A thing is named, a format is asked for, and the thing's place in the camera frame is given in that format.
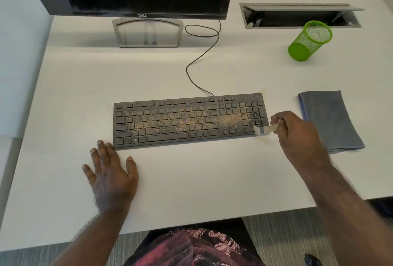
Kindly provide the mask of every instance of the desk surface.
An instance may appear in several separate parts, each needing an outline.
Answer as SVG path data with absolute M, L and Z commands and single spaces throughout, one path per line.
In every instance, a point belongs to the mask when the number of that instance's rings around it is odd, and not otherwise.
M 240 2 L 347 2 L 361 29 L 299 63 L 299 29 L 246 30 Z M 196 21 L 218 28 L 217 21 Z M 231 0 L 218 44 L 190 67 L 215 95 L 261 91 L 268 115 L 300 114 L 297 94 L 341 90 L 366 149 L 332 155 L 364 198 L 393 195 L 393 24 L 382 0 Z M 111 18 L 55 17 L 0 231 L 0 250 L 70 241 L 97 212 L 82 173 L 97 139 L 112 140 L 115 102 L 204 96 L 186 65 L 215 38 L 183 35 L 179 48 L 120 49 Z M 371 124 L 380 125 L 376 130 Z M 121 150 L 139 190 L 121 233 L 314 206 L 277 136 Z

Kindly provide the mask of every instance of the person's right arm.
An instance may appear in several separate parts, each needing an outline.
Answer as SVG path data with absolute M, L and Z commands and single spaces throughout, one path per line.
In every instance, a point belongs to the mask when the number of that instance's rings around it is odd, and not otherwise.
M 284 154 L 317 204 L 340 266 L 393 265 L 392 231 L 333 167 L 316 127 L 290 111 L 271 120 L 278 123 Z

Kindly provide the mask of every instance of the keyboard cable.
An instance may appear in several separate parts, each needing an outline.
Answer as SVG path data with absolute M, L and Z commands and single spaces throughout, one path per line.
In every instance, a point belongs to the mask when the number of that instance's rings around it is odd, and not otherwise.
M 191 83 L 193 83 L 193 84 L 194 84 L 196 87 L 198 87 L 200 90 L 202 90 L 202 91 L 204 91 L 204 92 L 207 92 L 207 93 L 211 94 L 212 96 L 215 96 L 215 95 L 213 95 L 210 91 L 207 91 L 207 90 L 203 89 L 202 87 L 200 87 L 200 86 L 198 86 L 198 85 L 195 84 L 195 82 L 191 79 L 190 75 L 188 74 L 188 68 L 189 68 L 189 66 L 192 65 L 195 61 L 199 60 L 203 55 L 205 55 L 206 53 L 208 53 L 208 52 L 210 51 L 210 49 L 212 49 L 212 48 L 217 44 L 217 42 L 218 42 L 219 39 L 220 39 L 220 31 L 221 31 L 221 28 L 222 28 L 222 26 L 221 26 L 221 21 L 220 21 L 220 20 L 219 20 L 219 23 L 220 23 L 220 29 L 219 29 L 219 30 L 215 30 L 215 29 L 212 28 L 212 27 L 207 27 L 207 26 L 203 26 L 203 25 L 196 25 L 196 24 L 188 24 L 188 25 L 186 25 L 186 26 L 184 27 L 185 32 L 187 32 L 189 35 L 191 35 L 191 36 L 193 36 L 193 37 L 217 37 L 217 40 L 215 41 L 215 43 L 214 43 L 208 50 L 206 50 L 206 51 L 204 52 L 204 54 L 202 54 L 201 56 L 199 56 L 196 60 L 194 60 L 193 62 L 191 62 L 191 63 L 190 63 L 189 65 L 187 65 L 187 67 L 185 68 L 185 72 L 187 73 L 187 76 L 188 76 L 188 78 L 190 79 Z M 202 27 L 202 28 L 214 30 L 214 31 L 216 32 L 216 34 L 214 34 L 214 35 L 196 35 L 196 34 L 192 34 L 192 33 L 190 33 L 190 32 L 187 30 L 187 27 L 189 27 L 189 26 L 196 26 L 196 27 Z

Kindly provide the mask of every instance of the person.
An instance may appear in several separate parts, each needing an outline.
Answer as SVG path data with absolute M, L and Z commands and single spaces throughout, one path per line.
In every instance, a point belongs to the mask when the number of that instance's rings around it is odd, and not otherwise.
M 282 150 L 312 194 L 340 266 L 393 265 L 392 232 L 333 167 L 316 127 L 289 111 L 273 115 L 271 124 L 276 123 Z M 52 266 L 105 266 L 137 191 L 134 159 L 127 158 L 125 172 L 111 144 L 101 140 L 97 144 L 98 149 L 91 150 L 95 172 L 88 165 L 82 169 L 99 214 Z M 244 235 L 239 241 L 209 225 L 149 235 L 126 266 L 264 265 Z

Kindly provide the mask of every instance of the person's left hand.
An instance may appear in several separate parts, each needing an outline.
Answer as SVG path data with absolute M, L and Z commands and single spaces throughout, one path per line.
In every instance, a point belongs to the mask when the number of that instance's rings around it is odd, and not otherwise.
M 98 150 L 93 148 L 93 159 L 96 173 L 88 165 L 83 165 L 91 189 L 96 198 L 96 204 L 100 212 L 116 211 L 127 214 L 130 210 L 131 201 L 138 187 L 138 171 L 134 159 L 129 156 L 126 160 L 127 172 L 120 164 L 119 156 L 110 143 L 102 140 L 97 141 Z

